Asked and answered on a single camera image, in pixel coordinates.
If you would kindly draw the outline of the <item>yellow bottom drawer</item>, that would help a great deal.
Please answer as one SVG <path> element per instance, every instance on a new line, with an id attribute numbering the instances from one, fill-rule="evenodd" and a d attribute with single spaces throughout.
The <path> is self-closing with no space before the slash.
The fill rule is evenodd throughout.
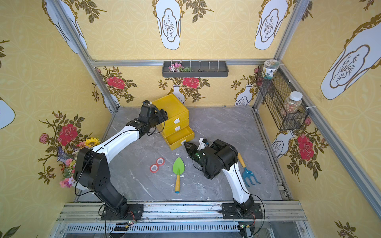
<path id="1" fill-rule="evenodd" d="M 165 141 L 169 148 L 173 151 L 184 144 L 184 142 L 190 142 L 194 139 L 194 132 L 190 127 L 185 127 L 174 134 L 165 138 Z"/>

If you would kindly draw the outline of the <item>small pink flowers on shelf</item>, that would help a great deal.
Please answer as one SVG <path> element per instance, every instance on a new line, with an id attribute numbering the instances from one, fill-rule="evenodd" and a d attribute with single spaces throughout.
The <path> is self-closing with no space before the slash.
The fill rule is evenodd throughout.
<path id="1" fill-rule="evenodd" d="M 181 63 L 174 63 L 174 64 L 171 64 L 168 69 L 170 70 L 170 72 L 191 72 L 191 69 L 189 67 L 184 67 L 182 66 Z"/>

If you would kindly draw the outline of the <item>colourful artificial flower bouquet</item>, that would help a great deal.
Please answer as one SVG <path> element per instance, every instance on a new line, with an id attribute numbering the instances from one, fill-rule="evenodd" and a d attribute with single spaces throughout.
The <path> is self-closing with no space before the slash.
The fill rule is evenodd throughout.
<path id="1" fill-rule="evenodd" d="M 76 181 L 73 176 L 79 151 L 83 148 L 92 148 L 97 146 L 100 142 L 101 141 L 99 139 L 94 137 L 87 139 L 86 141 L 79 143 L 71 154 L 66 153 L 61 146 L 58 147 L 58 162 L 62 162 L 62 164 L 60 164 L 63 174 L 63 180 L 60 181 L 60 186 L 62 188 L 71 188 L 76 186 Z"/>

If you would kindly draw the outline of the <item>yellow plastic drawer cabinet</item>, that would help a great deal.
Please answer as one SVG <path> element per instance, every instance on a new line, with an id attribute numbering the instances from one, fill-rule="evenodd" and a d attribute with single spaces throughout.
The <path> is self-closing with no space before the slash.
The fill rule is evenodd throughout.
<path id="1" fill-rule="evenodd" d="M 173 94 L 153 101 L 158 109 L 167 112 L 168 119 L 158 125 L 161 135 L 166 138 L 189 126 L 189 110 Z"/>

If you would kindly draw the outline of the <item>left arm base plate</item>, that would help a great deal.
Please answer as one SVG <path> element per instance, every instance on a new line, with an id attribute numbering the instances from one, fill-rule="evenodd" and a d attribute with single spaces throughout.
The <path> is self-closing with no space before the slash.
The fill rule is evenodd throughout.
<path id="1" fill-rule="evenodd" d="M 127 211 L 123 213 L 122 215 L 119 215 L 112 210 L 109 209 L 108 206 L 105 207 L 103 210 L 103 213 L 101 215 L 102 221 L 117 221 L 117 220 L 141 220 L 144 205 L 141 203 L 132 203 L 126 205 Z"/>

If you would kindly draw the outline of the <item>patterned jar green lid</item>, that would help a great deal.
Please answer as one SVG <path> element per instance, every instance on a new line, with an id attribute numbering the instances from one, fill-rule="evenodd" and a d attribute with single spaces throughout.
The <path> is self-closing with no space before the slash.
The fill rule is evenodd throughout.
<path id="1" fill-rule="evenodd" d="M 273 79 L 279 69 L 280 62 L 275 59 L 268 59 L 264 62 L 262 77 L 264 79 Z"/>

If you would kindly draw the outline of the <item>red tape roll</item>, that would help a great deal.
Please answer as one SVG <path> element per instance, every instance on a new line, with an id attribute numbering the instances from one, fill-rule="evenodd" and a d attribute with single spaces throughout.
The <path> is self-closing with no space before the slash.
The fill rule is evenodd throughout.
<path id="1" fill-rule="evenodd" d="M 165 164 L 165 160 L 163 158 L 158 158 L 156 160 L 156 164 L 157 164 L 157 166 L 162 166 Z"/>
<path id="2" fill-rule="evenodd" d="M 154 164 L 154 165 L 152 165 L 152 166 L 150 167 L 150 171 L 151 171 L 152 173 L 156 173 L 156 172 L 158 171 L 158 169 L 159 169 L 159 167 L 158 167 L 157 164 Z"/>

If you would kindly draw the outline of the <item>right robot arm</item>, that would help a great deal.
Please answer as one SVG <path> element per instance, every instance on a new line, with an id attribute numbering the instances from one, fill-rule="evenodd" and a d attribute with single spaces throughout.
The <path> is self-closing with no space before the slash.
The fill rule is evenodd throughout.
<path id="1" fill-rule="evenodd" d="M 222 172 L 231 187 L 236 209 L 241 216 L 250 215 L 255 201 L 239 174 L 239 152 L 233 145 L 219 139 L 211 145 L 206 145 L 205 141 L 202 139 L 199 146 L 184 142 L 188 156 L 200 165 L 207 179 L 213 179 Z"/>

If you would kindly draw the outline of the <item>aluminium front rail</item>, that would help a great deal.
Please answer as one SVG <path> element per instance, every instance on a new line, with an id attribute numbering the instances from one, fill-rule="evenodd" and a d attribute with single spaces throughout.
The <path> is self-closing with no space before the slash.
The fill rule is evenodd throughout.
<path id="1" fill-rule="evenodd" d="M 59 214 L 50 236 L 92 234 L 122 236 L 125 234 L 163 233 L 240 233 L 244 237 L 312 238 L 312 228 L 298 201 L 265 201 L 259 203 L 263 219 L 223 219 L 221 210 L 228 201 L 138 202 L 144 205 L 141 220 L 102 221 L 105 205 L 101 203 L 68 203 Z"/>

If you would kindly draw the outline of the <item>clear jar white lid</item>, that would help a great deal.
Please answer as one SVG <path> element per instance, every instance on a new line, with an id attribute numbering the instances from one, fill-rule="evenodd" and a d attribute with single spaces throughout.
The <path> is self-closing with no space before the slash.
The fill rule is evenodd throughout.
<path id="1" fill-rule="evenodd" d="M 285 99 L 281 114 L 285 117 L 288 114 L 296 113 L 302 103 L 303 94 L 298 91 L 293 91 Z"/>

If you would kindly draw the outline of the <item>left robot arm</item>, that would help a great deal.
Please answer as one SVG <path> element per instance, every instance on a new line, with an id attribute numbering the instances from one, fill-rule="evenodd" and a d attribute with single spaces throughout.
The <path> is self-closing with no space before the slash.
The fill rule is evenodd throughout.
<path id="1" fill-rule="evenodd" d="M 143 105 L 139 117 L 128 122 L 118 133 L 92 148 L 83 148 L 77 154 L 74 180 L 88 188 L 118 217 L 130 213 L 127 199 L 112 185 L 109 163 L 123 149 L 151 134 L 150 129 L 168 120 L 168 113 L 153 104 Z"/>

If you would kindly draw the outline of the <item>grey wall shelf tray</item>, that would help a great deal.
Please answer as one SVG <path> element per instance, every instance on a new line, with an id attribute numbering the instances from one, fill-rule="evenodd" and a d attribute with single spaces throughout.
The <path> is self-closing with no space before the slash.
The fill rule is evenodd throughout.
<path id="1" fill-rule="evenodd" d="M 174 63 L 181 63 L 184 67 L 189 67 L 191 72 L 170 72 L 168 67 Z M 168 78 L 186 77 L 227 77 L 229 68 L 224 60 L 172 60 L 165 61 L 162 66 L 162 76 Z"/>

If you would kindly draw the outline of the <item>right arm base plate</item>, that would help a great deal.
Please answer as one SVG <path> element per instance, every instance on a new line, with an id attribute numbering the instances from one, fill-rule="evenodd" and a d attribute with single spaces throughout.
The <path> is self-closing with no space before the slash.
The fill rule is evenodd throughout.
<path id="1" fill-rule="evenodd" d="M 221 210 L 218 211 L 222 214 L 223 219 L 263 219 L 264 214 L 259 203 L 254 203 L 251 205 L 239 206 L 235 203 L 223 203 L 221 205 Z"/>

